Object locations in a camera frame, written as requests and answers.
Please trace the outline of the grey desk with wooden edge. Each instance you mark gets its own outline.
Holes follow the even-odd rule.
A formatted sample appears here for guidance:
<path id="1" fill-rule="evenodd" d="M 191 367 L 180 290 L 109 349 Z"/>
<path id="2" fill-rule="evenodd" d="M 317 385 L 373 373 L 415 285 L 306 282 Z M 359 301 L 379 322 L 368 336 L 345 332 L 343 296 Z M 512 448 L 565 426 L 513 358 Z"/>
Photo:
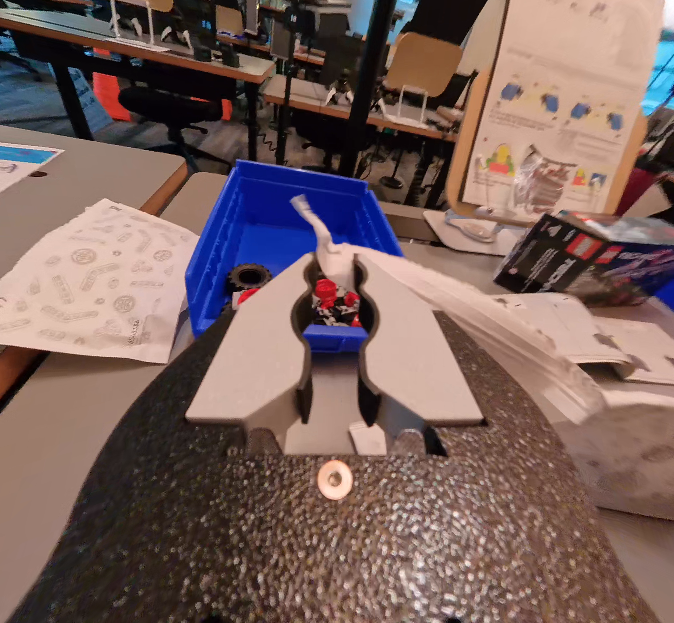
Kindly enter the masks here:
<path id="1" fill-rule="evenodd" d="M 63 153 L 1 193 L 1 275 L 43 236 L 102 198 L 159 215 L 187 180 L 178 156 L 1 127 L 1 141 Z"/>

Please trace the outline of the long wooden-edged desk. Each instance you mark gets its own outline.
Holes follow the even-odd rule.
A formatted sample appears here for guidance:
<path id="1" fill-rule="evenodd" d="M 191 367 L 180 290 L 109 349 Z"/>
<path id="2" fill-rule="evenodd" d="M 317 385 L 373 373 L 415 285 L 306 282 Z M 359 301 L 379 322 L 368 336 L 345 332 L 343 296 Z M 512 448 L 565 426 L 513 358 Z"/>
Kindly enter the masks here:
<path id="1" fill-rule="evenodd" d="M 257 99 L 260 86 L 274 73 L 273 61 L 239 55 L 239 66 L 200 61 L 188 47 L 161 43 L 160 51 L 138 40 L 115 38 L 108 23 L 74 13 L 2 9 L 22 56 L 49 63 L 76 138 L 93 140 L 70 68 L 139 81 L 158 89 L 207 100 L 235 96 L 234 83 L 244 83 L 247 108 L 247 158 L 257 161 Z"/>

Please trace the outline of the torn white paper pieces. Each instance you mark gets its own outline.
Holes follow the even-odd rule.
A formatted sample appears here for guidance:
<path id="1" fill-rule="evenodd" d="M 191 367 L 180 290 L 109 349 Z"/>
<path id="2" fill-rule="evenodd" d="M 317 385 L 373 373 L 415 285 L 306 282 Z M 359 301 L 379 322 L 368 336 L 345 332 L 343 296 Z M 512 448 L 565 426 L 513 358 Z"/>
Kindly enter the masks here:
<path id="1" fill-rule="evenodd" d="M 611 366 L 624 382 L 673 385 L 673 339 L 658 325 L 599 317 L 562 293 L 493 296 L 578 366 Z"/>

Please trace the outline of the pile of small toy pieces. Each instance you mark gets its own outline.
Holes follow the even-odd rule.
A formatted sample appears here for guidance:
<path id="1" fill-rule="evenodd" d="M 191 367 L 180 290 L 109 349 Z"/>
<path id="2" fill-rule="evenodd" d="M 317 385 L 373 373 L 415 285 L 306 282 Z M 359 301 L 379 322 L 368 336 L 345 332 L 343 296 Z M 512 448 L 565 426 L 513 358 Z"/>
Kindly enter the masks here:
<path id="1" fill-rule="evenodd" d="M 359 318 L 360 295 L 322 278 L 313 294 L 313 320 L 319 326 L 362 327 Z"/>

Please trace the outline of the clear bag of toy parts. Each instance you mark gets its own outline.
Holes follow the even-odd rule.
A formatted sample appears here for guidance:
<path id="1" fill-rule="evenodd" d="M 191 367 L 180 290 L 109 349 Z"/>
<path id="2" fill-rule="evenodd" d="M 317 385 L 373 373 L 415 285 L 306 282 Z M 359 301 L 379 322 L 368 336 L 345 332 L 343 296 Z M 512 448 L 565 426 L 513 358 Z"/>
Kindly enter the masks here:
<path id="1" fill-rule="evenodd" d="M 516 210 L 540 214 L 552 210 L 562 197 L 576 163 L 546 157 L 533 144 L 518 166 L 512 184 L 512 203 Z"/>

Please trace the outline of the black toy set box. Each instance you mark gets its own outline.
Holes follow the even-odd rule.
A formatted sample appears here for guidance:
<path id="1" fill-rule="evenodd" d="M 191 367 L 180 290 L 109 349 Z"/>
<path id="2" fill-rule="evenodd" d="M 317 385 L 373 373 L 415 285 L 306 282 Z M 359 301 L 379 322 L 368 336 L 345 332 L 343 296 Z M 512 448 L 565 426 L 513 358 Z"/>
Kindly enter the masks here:
<path id="1" fill-rule="evenodd" d="M 672 280 L 671 224 L 568 211 L 542 215 L 493 279 L 511 293 L 565 293 L 586 307 L 640 305 Z"/>

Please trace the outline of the blue plastic bin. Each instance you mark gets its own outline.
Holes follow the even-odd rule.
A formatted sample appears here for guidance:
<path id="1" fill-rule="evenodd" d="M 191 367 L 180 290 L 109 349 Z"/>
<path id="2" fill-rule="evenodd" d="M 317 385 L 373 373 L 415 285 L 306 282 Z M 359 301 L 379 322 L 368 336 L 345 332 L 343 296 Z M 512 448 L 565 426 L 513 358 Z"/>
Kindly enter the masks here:
<path id="1" fill-rule="evenodd" d="M 313 229 L 291 205 L 304 195 L 335 243 L 402 257 L 397 237 L 365 181 L 239 160 L 224 184 L 185 273 L 193 335 L 231 301 L 226 279 L 241 264 L 279 275 L 316 249 Z"/>

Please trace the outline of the instruction poster board on stand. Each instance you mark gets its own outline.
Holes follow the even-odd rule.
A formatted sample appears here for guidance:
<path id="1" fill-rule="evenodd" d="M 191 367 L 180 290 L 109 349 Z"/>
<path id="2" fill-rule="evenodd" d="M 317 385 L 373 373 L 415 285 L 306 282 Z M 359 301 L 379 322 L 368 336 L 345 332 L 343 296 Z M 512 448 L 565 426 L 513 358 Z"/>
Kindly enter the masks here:
<path id="1" fill-rule="evenodd" d="M 645 138 L 665 1 L 506 0 L 493 63 L 467 95 L 445 185 L 450 212 L 424 212 L 442 244 L 501 257 L 544 214 L 616 211 Z M 532 144 L 577 164 L 540 214 L 511 198 Z"/>

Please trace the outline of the black fabric panel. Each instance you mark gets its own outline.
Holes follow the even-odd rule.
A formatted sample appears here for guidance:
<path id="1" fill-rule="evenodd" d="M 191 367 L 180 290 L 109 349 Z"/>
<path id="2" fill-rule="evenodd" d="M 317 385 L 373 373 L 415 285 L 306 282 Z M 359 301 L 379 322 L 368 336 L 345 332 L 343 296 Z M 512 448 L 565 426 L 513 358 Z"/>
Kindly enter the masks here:
<path id="1" fill-rule="evenodd" d="M 462 46 L 488 0 L 419 0 L 401 33 L 413 32 Z"/>

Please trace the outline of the printed white paper bag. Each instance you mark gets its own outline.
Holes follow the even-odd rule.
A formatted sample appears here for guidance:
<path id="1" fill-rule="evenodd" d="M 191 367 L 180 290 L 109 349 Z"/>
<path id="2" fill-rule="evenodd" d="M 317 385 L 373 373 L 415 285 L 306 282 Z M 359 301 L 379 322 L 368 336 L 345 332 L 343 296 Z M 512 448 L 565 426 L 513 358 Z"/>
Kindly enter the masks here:
<path id="1" fill-rule="evenodd" d="M 102 199 L 1 278 L 1 345 L 166 364 L 199 236 Z"/>

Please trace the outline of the white sheet with blue print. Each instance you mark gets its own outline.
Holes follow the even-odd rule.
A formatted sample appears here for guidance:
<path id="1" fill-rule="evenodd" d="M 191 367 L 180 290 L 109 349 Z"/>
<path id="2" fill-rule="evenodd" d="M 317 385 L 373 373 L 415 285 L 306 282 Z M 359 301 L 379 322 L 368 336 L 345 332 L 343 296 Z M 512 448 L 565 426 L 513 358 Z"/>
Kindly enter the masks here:
<path id="1" fill-rule="evenodd" d="M 63 153 L 62 149 L 1 143 L 1 193 L 37 172 Z"/>

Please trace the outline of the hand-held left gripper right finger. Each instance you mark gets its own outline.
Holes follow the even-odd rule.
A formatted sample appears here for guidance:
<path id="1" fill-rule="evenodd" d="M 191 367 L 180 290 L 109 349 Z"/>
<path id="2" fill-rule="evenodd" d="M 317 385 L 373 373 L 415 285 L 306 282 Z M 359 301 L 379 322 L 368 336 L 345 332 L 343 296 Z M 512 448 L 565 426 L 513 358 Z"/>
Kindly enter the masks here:
<path id="1" fill-rule="evenodd" d="M 356 254 L 362 422 L 352 425 L 359 454 L 447 456 L 439 429 L 483 425 L 484 416 L 430 304 L 374 258 Z"/>

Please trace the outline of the torn white paper bag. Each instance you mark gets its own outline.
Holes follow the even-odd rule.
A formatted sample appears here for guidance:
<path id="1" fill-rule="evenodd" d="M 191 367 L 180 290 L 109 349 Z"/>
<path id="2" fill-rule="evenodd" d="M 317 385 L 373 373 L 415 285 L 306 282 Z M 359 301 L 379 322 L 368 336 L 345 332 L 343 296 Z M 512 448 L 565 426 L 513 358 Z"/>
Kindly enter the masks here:
<path id="1" fill-rule="evenodd" d="M 551 303 L 551 295 L 490 296 L 404 257 L 335 244 L 306 197 L 291 205 L 313 227 L 328 278 L 350 290 L 356 259 L 365 258 L 489 352 L 551 419 L 597 506 L 673 519 L 673 389 L 619 388 L 606 371 L 584 371 L 546 335 L 552 314 L 526 317 L 535 299 Z"/>

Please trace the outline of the black office chair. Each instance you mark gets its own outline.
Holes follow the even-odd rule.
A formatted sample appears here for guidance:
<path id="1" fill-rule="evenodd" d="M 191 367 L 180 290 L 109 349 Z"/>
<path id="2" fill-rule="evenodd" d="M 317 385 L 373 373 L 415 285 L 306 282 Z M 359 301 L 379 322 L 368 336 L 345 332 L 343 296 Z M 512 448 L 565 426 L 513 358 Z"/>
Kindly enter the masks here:
<path id="1" fill-rule="evenodd" d="M 166 127 L 168 144 L 150 147 L 150 151 L 183 157 L 192 173 L 198 171 L 198 160 L 223 165 L 225 174 L 231 171 L 230 162 L 188 144 L 183 135 L 185 130 L 199 131 L 206 135 L 207 129 L 200 127 L 200 123 L 221 122 L 223 118 L 221 102 L 197 100 L 136 85 L 120 90 L 118 101 L 130 113 Z"/>

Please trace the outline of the orange plastic object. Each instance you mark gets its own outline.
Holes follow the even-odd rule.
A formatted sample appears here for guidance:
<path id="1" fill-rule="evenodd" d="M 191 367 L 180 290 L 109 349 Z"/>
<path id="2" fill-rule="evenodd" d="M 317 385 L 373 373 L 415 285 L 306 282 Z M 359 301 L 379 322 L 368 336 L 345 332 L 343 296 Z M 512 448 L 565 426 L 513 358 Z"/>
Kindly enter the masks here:
<path id="1" fill-rule="evenodd" d="M 110 118 L 116 122 L 132 122 L 131 113 L 119 102 L 120 86 L 114 76 L 94 72 L 92 74 L 94 95 Z"/>

